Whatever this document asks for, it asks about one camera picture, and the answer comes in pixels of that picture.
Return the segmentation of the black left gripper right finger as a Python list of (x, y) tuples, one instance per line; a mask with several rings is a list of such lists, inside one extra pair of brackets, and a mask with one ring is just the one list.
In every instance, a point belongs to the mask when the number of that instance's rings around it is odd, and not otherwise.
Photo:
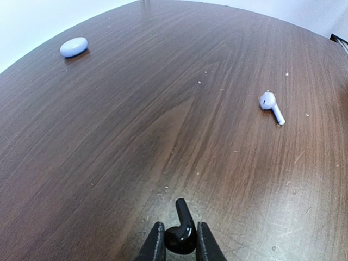
[(196, 260), (226, 261), (218, 243), (216, 242), (208, 224), (199, 222), (197, 225)]

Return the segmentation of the black earbud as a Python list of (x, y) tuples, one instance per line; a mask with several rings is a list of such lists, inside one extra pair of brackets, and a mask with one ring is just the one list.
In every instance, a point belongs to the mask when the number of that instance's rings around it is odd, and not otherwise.
[(165, 231), (165, 246), (173, 253), (188, 255), (196, 249), (196, 226), (184, 198), (176, 200), (176, 211), (180, 225)]

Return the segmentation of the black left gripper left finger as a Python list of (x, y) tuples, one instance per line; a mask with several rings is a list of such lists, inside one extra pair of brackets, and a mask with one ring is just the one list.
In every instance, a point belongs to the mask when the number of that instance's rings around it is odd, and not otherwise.
[(135, 261), (165, 261), (165, 226), (156, 222), (142, 245)]

